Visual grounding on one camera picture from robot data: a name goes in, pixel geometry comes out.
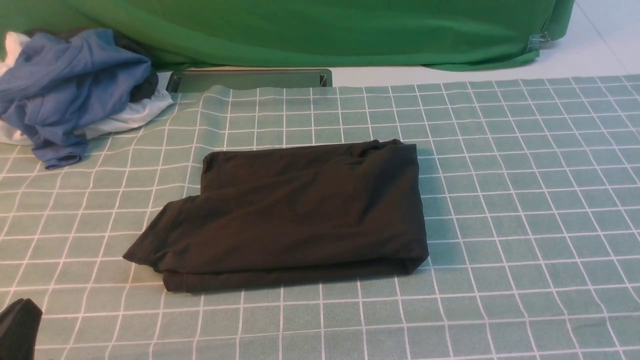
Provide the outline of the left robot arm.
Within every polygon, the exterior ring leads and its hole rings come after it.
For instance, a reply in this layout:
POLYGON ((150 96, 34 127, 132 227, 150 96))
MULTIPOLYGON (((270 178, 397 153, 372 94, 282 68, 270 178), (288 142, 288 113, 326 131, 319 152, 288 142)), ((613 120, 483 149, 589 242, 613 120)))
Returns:
POLYGON ((0 312, 0 358, 33 360, 42 310, 30 298, 19 298, 0 312))

